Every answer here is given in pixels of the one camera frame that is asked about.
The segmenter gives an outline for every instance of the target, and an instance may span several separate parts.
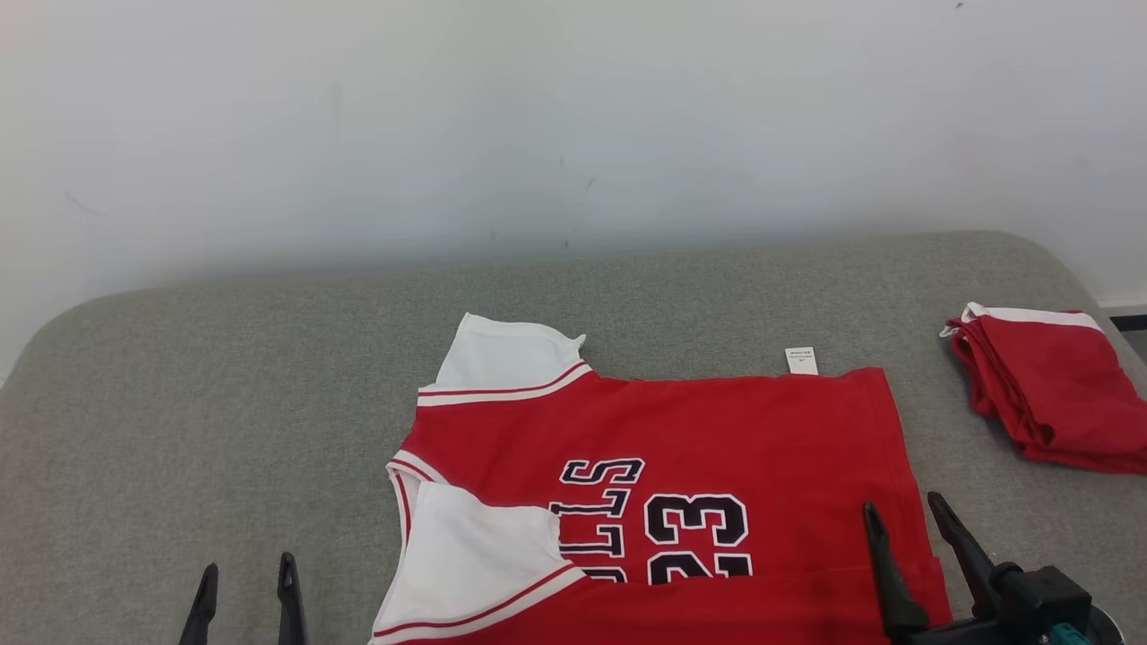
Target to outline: gray fabric surface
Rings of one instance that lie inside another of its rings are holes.
[[[1147,329],[1139,332],[1124,332],[1123,339],[1128,341],[1131,349],[1139,356],[1139,358],[1147,360]]]
[[[383,464],[465,311],[588,334],[619,378],[888,372],[922,490],[985,549],[1055,564],[1147,639],[1147,477],[1019,460],[937,337],[968,301],[1082,309],[1051,255],[998,233],[128,294],[48,324],[0,389],[0,643],[173,643],[219,564],[212,643],[273,643],[279,553],[314,643],[354,643],[396,565]],[[933,530],[953,605],[969,599]]]

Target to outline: white trim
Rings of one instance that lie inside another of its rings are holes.
[[[445,393],[450,390],[427,390],[423,388],[419,396],[419,407],[434,407],[438,405],[458,405],[460,403],[481,403],[490,401],[524,401],[528,398],[537,398],[540,396],[546,396],[553,394],[565,386],[572,383],[574,381],[580,379],[582,376],[593,372],[593,368],[588,365],[580,365],[572,372],[563,376],[561,380],[544,387],[544,388],[520,388],[513,390],[489,390],[489,391],[476,391],[473,394],[437,394],[436,396],[422,396],[422,394],[429,391]]]
[[[548,386],[582,362],[583,343],[585,334],[569,339],[536,322],[500,322],[467,313],[435,382],[419,388],[419,394]]]
[[[1099,324],[1095,319],[1086,313],[1064,313],[1061,311],[1040,311],[1038,309],[1012,309],[1009,306],[982,306],[977,303],[969,302],[968,306],[963,309],[963,314],[960,319],[965,322],[972,322],[976,318],[991,317],[997,320],[1007,320],[1009,322],[1044,322],[1046,325],[1066,325],[1070,327],[1087,327],[1095,329],[1100,334],[1103,333],[1100,329]]]
[[[531,590],[529,593],[523,595],[513,603],[499,608],[496,612],[490,612],[489,614],[471,621],[467,621],[462,624],[455,624],[451,627],[430,627],[430,625],[418,625],[400,629],[398,631],[390,632],[385,636],[375,636],[370,638],[369,645],[392,645],[395,643],[404,643],[406,640],[420,640],[420,639],[439,639],[439,638],[451,638],[454,636],[462,636],[466,634],[473,634],[481,629],[485,629],[494,623],[501,622],[510,616],[521,613],[524,609],[537,605],[538,603],[549,598],[551,596],[557,593],[559,591],[565,589],[567,586],[574,584],[575,582],[585,577],[582,569],[572,567],[567,572],[563,572],[553,580],[547,581],[545,584],[539,585],[537,589]]]
[[[412,469],[403,466],[401,464],[395,464],[395,461],[393,461],[395,459],[397,459],[399,461],[406,461],[411,466],[414,466],[419,471],[422,471],[423,473],[426,473],[426,475],[428,477],[430,477],[430,481],[432,481],[435,483],[445,483],[445,484],[450,483],[450,482],[446,481],[446,477],[442,476],[442,473],[439,473],[438,471],[435,469],[434,466],[431,466],[430,464],[427,464],[426,461],[423,461],[422,459],[420,459],[419,456],[416,456],[416,454],[414,454],[412,452],[407,452],[405,450],[399,450],[398,452],[395,453],[393,457],[391,457],[391,461],[389,464],[387,464],[387,467],[390,468],[390,469],[392,469],[392,471],[401,471],[404,473],[407,473],[407,474],[413,475],[413,476],[415,476],[415,477],[418,477],[418,479],[421,480],[422,475],[420,475],[419,473],[416,473],[416,472],[414,472],[414,471],[412,471]]]
[[[390,483],[395,489],[395,497],[398,498],[398,530],[401,531],[399,533],[398,566],[395,568],[396,572],[403,570],[403,561],[406,560],[406,527],[409,524],[411,521],[411,519],[406,515],[406,511],[408,510],[411,513],[414,512],[414,500],[411,499],[408,492],[404,499],[403,489],[398,487],[398,480],[401,476],[403,473],[399,473],[395,469],[390,471]],[[393,595],[393,591],[395,591],[393,584],[387,588],[387,595],[383,596],[382,598],[382,606],[379,607],[377,617],[374,619],[375,622],[377,622],[379,619],[387,613],[387,606],[390,604],[390,597]]]

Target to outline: white label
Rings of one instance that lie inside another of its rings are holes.
[[[790,347],[785,350],[785,357],[789,360],[789,372],[794,374],[818,374],[817,355],[811,347]]]

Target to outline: folded red clothing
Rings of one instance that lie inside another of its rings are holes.
[[[942,335],[968,371],[973,409],[999,418],[1021,456],[1147,473],[1147,402],[1091,316],[968,303]]]

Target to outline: white wall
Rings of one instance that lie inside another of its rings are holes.
[[[84,300],[258,265],[991,227],[1147,302],[1145,24],[1141,0],[7,0],[0,373]]]

